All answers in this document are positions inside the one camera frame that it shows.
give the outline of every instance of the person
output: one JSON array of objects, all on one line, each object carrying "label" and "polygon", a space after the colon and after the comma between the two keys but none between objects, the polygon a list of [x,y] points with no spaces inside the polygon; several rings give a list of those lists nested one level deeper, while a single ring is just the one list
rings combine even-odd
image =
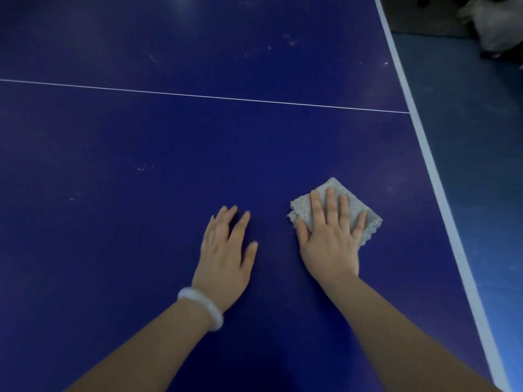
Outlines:
[{"label": "person", "polygon": [[[350,231],[348,199],[327,191],[326,214],[317,192],[310,195],[314,231],[296,221],[306,268],[343,314],[388,392],[499,391],[427,336],[359,277],[358,246],[366,214]],[[236,206],[223,207],[207,225],[192,289],[223,314],[244,292],[258,244],[241,247],[250,214],[229,235]],[[201,338],[215,326],[202,301],[181,297],[121,347],[89,370],[67,392],[161,392]]]}]

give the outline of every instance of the white bangle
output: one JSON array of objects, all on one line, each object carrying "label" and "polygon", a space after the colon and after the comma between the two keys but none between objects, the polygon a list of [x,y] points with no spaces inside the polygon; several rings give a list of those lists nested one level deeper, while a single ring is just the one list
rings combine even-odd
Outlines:
[{"label": "white bangle", "polygon": [[189,300],[196,301],[201,304],[207,312],[209,312],[214,323],[213,331],[219,330],[223,326],[223,315],[218,307],[198,290],[193,289],[192,287],[184,287],[178,293],[178,299],[181,298],[188,298]]}]

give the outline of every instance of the gray cleaning cloth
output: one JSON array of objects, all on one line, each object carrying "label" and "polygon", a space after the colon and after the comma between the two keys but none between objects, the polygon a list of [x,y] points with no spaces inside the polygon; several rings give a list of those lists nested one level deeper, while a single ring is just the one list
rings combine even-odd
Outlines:
[{"label": "gray cleaning cloth", "polygon": [[[361,236],[360,246],[363,246],[365,242],[370,239],[370,236],[376,232],[378,227],[381,225],[383,219],[378,216],[372,209],[370,209],[366,204],[357,199],[354,194],[342,186],[342,184],[337,181],[334,177],[331,177],[327,180],[326,183],[323,183],[316,191],[320,196],[320,201],[322,202],[323,209],[325,209],[325,195],[327,194],[327,189],[329,187],[334,188],[336,196],[336,204],[339,207],[338,197],[340,194],[347,195],[349,199],[349,211],[350,211],[350,230],[354,229],[356,225],[356,219],[358,215],[363,210],[367,211],[367,221],[365,223],[365,228],[363,229],[363,234]],[[309,231],[312,232],[314,229],[312,222],[312,209],[311,209],[311,199],[309,194],[302,195],[301,197],[296,198],[291,202],[291,213],[287,215],[290,218],[291,222],[294,224],[294,221],[297,218],[301,218],[309,228]]]}]

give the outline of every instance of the person's left hand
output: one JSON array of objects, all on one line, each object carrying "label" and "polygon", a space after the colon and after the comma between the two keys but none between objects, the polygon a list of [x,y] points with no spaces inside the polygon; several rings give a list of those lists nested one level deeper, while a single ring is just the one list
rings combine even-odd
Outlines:
[{"label": "person's left hand", "polygon": [[229,210],[224,206],[216,218],[211,217],[193,278],[193,289],[203,293],[222,313],[247,287],[258,250],[258,243],[252,242],[245,249],[242,263],[242,242],[251,214],[245,212],[229,236],[229,223],[237,211],[236,206]]}]

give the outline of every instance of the person's left arm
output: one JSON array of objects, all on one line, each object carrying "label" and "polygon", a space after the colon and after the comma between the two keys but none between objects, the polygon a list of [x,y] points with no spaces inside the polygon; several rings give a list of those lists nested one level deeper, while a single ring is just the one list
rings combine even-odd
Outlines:
[{"label": "person's left arm", "polygon": [[[246,212],[229,236],[236,206],[211,217],[203,236],[192,288],[221,313],[238,300],[249,282],[258,244],[251,243],[242,262]],[[94,366],[66,392],[163,392],[186,357],[213,327],[213,318],[198,302],[182,298]]]}]

